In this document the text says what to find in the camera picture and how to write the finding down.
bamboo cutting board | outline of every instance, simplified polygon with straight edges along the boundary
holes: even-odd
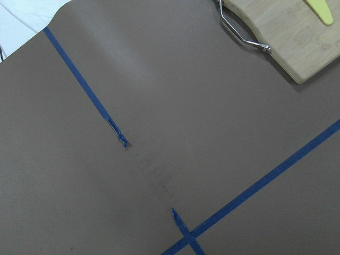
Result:
[[[299,84],[340,56],[340,1],[327,3],[332,25],[323,24],[303,0],[224,0]]]

blue tape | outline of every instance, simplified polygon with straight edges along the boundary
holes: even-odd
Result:
[[[77,67],[75,67],[70,57],[67,55],[67,53],[64,51],[62,46],[59,44],[58,40],[54,37],[54,35],[52,34],[52,32],[50,31],[48,27],[44,28],[43,31],[45,35],[47,36],[47,38],[52,43],[52,45],[54,46],[54,48],[57,50],[57,52],[59,53],[60,57],[63,59],[65,64],[68,66],[68,68],[70,69],[74,77],[77,79],[80,86],[83,88],[85,93],[88,95],[88,97],[90,98],[90,100],[92,101],[96,109],[99,111],[101,116],[108,122],[110,127],[116,132],[118,139],[120,140],[120,142],[124,144],[124,147],[127,148],[129,146],[129,142],[127,141],[125,136],[122,134],[121,130],[116,125],[116,123],[113,121],[113,119],[111,118],[111,116],[109,115],[105,107],[99,101],[96,94],[92,91],[90,86],[87,84],[86,80],[81,75]]]
[[[183,220],[181,219],[179,214],[175,211],[175,209],[172,209],[172,216],[173,216],[173,218],[175,220],[176,225],[180,229],[180,231],[183,234],[185,240],[191,246],[193,251],[197,255],[205,255],[205,253],[203,252],[202,248],[200,247],[200,245],[198,244],[196,239],[191,235],[191,233],[189,232],[189,230],[186,227],[185,223],[183,222]]]
[[[322,133],[320,133],[317,137],[291,155],[288,159],[283,161],[277,167],[275,167],[272,171],[258,180],[256,183],[251,185],[245,191],[243,191],[240,195],[238,195],[235,199],[229,202],[226,206],[221,208],[218,212],[210,216],[207,220],[205,220],[202,224],[196,227],[192,232],[191,235],[194,238],[197,238],[201,234],[203,234],[206,230],[211,228],[229,213],[231,213],[234,209],[244,203],[247,199],[252,197],[256,192],[261,190],[295,163],[297,163],[300,159],[306,156],[308,153],[312,152],[315,148],[317,148],[320,144],[330,138],[333,134],[340,130],[340,120],[336,121],[330,127],[325,129]],[[168,250],[162,253],[162,255],[173,255],[179,252],[182,248],[188,245],[188,241],[185,238],[182,238],[173,246],[171,246]]]

metal handle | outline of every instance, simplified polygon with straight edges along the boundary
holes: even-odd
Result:
[[[233,25],[230,24],[230,22],[224,17],[223,14],[223,0],[218,0],[219,2],[219,10],[220,10],[220,15],[221,15],[221,19],[223,21],[223,23],[230,29],[230,31],[232,33],[234,33],[234,35],[244,44],[259,48],[261,50],[263,50],[265,53],[270,54],[271,53],[271,47],[267,44],[261,44],[259,42],[254,42],[254,41],[248,41],[246,39],[244,39],[240,33],[233,27]]]

